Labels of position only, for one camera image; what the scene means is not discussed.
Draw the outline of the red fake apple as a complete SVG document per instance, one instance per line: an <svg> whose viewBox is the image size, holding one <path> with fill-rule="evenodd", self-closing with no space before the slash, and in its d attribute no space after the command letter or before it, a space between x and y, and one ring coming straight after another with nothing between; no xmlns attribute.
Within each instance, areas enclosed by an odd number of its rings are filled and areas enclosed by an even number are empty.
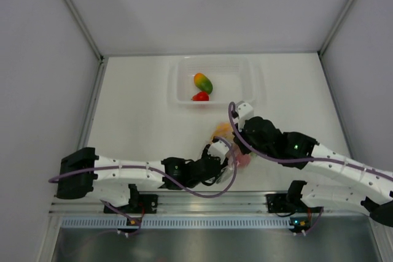
<svg viewBox="0 0 393 262"><path fill-rule="evenodd" d="M192 101L209 101L209 94L205 91L201 91L192 96Z"/></svg>

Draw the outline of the green fake avocado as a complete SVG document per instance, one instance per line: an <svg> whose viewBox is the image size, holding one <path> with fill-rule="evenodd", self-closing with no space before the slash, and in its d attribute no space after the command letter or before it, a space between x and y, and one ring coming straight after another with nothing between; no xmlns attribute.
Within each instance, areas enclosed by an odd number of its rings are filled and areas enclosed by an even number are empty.
<svg viewBox="0 0 393 262"><path fill-rule="evenodd" d="M200 90L207 94L211 94L213 91L212 82L202 73L197 73L193 78L194 85Z"/></svg>

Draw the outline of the clear zip top bag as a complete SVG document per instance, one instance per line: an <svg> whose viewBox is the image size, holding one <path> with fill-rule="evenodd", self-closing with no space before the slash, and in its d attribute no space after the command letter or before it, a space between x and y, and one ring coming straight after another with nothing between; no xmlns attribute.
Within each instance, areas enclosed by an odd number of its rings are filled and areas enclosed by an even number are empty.
<svg viewBox="0 0 393 262"><path fill-rule="evenodd" d="M240 150L240 147L238 144L235 143L235 135L232 141L227 141L226 139L222 137L215 137L214 139L209 140L209 144L212 144L213 142L216 142L218 140L222 140L224 142L227 142L227 145L231 145L231 150L232 150L232 156L230 158L226 158L224 161L221 162L221 170L219 175L217 176L216 183L224 183L227 180L230 180L233 177L234 171L235 171L235 166L237 167L237 160L236 157L239 154L243 154L242 151ZM250 154L243 154L243 155L250 155L252 157L252 160L256 157L253 153ZM244 174L248 166L244 169L240 169L237 167L237 173L238 174Z"/></svg>

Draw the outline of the pink fake peach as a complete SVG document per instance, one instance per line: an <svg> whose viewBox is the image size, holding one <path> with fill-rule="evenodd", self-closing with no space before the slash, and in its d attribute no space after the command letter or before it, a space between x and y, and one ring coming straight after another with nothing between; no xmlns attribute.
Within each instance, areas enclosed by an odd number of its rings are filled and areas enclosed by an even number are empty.
<svg viewBox="0 0 393 262"><path fill-rule="evenodd" d="M244 169L250 164L252 157L250 155L239 154L236 157L236 160L237 160L237 167L240 169Z"/></svg>

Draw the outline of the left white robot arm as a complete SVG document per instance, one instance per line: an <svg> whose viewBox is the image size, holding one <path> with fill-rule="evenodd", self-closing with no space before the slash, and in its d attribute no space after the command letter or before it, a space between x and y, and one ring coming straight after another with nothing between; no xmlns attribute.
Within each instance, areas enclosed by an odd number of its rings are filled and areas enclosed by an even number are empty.
<svg viewBox="0 0 393 262"><path fill-rule="evenodd" d="M58 199L85 197L119 208L137 203L142 191L184 190L214 183L226 166L225 156L207 145L198 160L169 157L160 161L126 161L82 148L61 160L60 174L51 179Z"/></svg>

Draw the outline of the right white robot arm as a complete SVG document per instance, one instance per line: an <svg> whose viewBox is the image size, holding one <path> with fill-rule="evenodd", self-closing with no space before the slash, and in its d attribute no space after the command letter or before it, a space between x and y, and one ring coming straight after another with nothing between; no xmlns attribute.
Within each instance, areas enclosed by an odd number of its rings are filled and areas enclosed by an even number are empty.
<svg viewBox="0 0 393 262"><path fill-rule="evenodd" d="M246 119L240 129L246 151L339 183L334 186L294 180L286 195L286 201L292 206L350 210L392 226L391 172L340 155L305 134L281 132L262 117Z"/></svg>

